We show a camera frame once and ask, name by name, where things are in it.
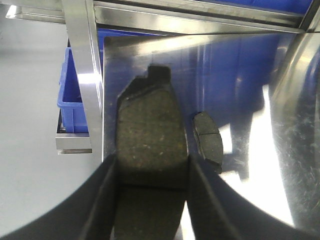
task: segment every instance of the blue crate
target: blue crate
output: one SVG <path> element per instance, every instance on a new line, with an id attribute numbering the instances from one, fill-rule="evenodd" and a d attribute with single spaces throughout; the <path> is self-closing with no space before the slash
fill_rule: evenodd
<path id="1" fill-rule="evenodd" d="M 87 133 L 86 115 L 70 47 L 65 50 L 59 84 L 57 105 L 61 109 L 65 131 L 67 133 Z"/>
<path id="2" fill-rule="evenodd" d="M 277 11 L 305 14 L 312 0 L 204 0 L 212 3 L 232 3 Z"/>

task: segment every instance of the white floor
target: white floor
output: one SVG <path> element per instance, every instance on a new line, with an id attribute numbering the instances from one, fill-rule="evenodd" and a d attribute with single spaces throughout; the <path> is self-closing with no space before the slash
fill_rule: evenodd
<path id="1" fill-rule="evenodd" d="M 57 96 L 67 30 L 5 19 L 0 4 L 0 236 L 52 209 L 100 161 L 57 155 Z"/>

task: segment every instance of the metal frame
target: metal frame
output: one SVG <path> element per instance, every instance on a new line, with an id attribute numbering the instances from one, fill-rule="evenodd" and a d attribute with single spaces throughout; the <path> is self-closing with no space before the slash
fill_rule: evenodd
<path id="1" fill-rule="evenodd" d="M 199 13 L 184 13 L 156 8 L 95 2 L 96 22 L 117 27 L 135 28 L 158 33 L 175 34 L 221 34 L 265 33 L 303 31 L 291 27 L 262 24 L 234 19 L 221 19 Z"/>
<path id="2" fill-rule="evenodd" d="M 62 11 L 61 0 L 0 0 L 0 4 Z"/>
<path id="3" fill-rule="evenodd" d="M 89 133 L 66 133 L 66 129 L 62 126 L 61 111 L 56 129 L 55 145 L 58 154 L 92 153 Z"/>
<path id="4" fill-rule="evenodd" d="M 220 19 L 234 19 L 240 21 L 279 25 L 284 27 L 296 28 L 303 19 L 302 14 L 291 12 L 272 11 L 262 8 L 252 8 L 243 5 L 231 5 L 228 3 L 214 3 L 197 0 L 118 0 L 116 3 L 122 5 L 136 5 L 145 8 L 158 8 L 166 11 L 181 13 L 198 12 L 199 15 L 217 17 Z"/>
<path id="5" fill-rule="evenodd" d="M 103 79 L 92 0 L 62 0 L 92 153 L 102 160 Z"/>
<path id="6" fill-rule="evenodd" d="M 320 1 L 317 2 L 318 4 L 315 7 L 315 14 L 312 15 L 312 20 L 310 25 L 307 28 L 308 33 L 319 33 L 320 32 Z"/>
<path id="7" fill-rule="evenodd" d="M 56 24 L 66 23 L 64 13 L 60 10 L 29 6 L 11 5 L 5 17 L 8 19 L 22 19 Z"/>

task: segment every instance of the blue plastic bin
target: blue plastic bin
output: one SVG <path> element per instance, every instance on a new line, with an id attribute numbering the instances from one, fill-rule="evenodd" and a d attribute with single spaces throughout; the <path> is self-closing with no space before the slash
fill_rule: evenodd
<path id="1" fill-rule="evenodd" d="M 65 50 L 59 83 L 57 105 L 61 109 L 62 124 L 65 131 L 67 133 L 87 133 L 86 115 L 70 47 Z"/>

